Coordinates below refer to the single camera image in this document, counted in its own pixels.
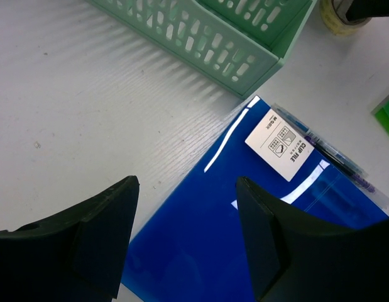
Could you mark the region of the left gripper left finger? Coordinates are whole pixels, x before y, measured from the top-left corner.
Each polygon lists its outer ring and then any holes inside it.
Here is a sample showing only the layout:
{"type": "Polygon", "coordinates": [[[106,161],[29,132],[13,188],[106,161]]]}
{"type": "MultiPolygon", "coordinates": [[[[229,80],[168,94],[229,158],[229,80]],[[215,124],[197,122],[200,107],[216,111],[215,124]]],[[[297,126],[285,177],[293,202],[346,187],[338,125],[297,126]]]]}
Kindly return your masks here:
{"type": "Polygon", "coordinates": [[[127,176],[61,212],[0,231],[0,301],[117,298],[140,184],[127,176]]]}

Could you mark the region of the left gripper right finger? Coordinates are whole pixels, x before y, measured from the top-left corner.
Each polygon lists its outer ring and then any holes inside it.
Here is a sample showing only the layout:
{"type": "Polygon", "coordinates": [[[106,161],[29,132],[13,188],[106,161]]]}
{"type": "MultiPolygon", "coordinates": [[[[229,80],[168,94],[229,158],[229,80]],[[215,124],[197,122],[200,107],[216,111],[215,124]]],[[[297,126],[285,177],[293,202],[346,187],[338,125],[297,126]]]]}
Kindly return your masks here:
{"type": "Polygon", "coordinates": [[[389,218],[359,230],[310,215],[247,177],[236,183],[257,301],[389,301],[389,218]]]}

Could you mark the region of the yellowish tape roll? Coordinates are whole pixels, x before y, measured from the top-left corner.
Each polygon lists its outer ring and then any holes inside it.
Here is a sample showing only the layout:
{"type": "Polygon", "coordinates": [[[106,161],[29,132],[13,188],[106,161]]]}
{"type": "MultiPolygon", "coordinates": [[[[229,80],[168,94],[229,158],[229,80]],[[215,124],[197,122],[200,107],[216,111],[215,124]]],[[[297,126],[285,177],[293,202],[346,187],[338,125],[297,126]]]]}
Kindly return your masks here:
{"type": "Polygon", "coordinates": [[[371,21],[371,18],[349,21],[346,17],[346,13],[351,7],[352,3],[353,0],[320,1],[319,11],[322,21],[333,35],[353,35],[371,21]]]}

